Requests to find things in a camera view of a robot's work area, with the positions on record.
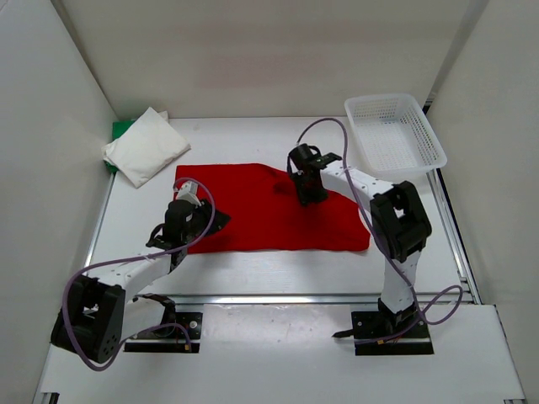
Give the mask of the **white t shirt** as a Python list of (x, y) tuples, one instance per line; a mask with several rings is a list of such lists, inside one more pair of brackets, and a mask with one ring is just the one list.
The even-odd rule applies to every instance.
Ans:
[(102, 157), (139, 189), (190, 148), (188, 140), (149, 107), (122, 136), (102, 147)]

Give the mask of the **red t shirt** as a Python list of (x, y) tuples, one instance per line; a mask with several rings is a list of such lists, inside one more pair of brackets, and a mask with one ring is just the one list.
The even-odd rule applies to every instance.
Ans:
[(218, 211), (230, 216), (224, 229), (190, 251), (323, 250), (360, 253), (370, 246), (357, 204), (331, 191), (318, 204), (300, 204), (293, 182), (279, 169), (260, 163), (179, 165), (176, 178), (202, 184)]

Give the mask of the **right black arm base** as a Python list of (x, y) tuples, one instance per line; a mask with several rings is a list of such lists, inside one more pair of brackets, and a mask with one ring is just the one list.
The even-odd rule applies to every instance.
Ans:
[(333, 338), (353, 338), (355, 356), (411, 356), (435, 353), (428, 325), (417, 315), (394, 328), (379, 311), (352, 311), (351, 328)]

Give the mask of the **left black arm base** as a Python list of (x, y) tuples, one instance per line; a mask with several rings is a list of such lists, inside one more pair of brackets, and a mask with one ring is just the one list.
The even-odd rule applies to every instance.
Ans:
[(197, 354), (202, 324), (202, 312), (181, 311), (168, 296), (138, 295), (124, 315), (123, 349), (137, 354)]

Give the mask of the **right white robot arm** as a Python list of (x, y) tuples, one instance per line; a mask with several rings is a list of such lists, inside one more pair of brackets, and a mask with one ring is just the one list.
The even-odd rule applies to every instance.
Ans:
[(415, 186), (391, 183), (344, 164), (342, 157), (323, 155), (315, 146), (301, 144), (287, 157), (286, 171), (303, 206), (321, 203), (331, 191), (365, 210), (371, 234), (386, 257), (378, 326), (396, 337), (409, 324), (405, 311), (415, 306), (413, 287), (421, 251), (432, 226)]

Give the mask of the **white plastic basket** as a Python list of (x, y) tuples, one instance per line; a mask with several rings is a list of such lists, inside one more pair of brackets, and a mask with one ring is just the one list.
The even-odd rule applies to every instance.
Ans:
[(414, 178), (447, 164), (443, 147), (412, 95), (349, 98), (344, 109), (362, 161), (372, 176)]

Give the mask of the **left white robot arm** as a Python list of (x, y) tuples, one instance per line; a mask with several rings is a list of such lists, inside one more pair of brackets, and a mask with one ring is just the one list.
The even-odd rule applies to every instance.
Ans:
[(164, 220), (151, 231), (142, 253), (90, 264), (76, 272), (62, 292), (50, 342), (76, 354), (93, 371), (110, 367), (125, 342), (140, 333), (182, 334), (185, 350), (191, 350), (175, 302), (145, 289), (170, 275), (192, 247), (222, 231), (231, 218), (193, 178), (178, 179), (173, 191)]

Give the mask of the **green t shirt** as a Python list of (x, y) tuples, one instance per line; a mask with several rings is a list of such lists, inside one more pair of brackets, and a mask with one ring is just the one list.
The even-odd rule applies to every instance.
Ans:
[[(112, 125), (112, 141), (115, 141), (122, 137), (134, 123), (134, 120), (114, 122)], [(104, 164), (111, 174), (116, 174), (118, 172), (118, 168), (115, 165), (109, 162), (104, 162)]]

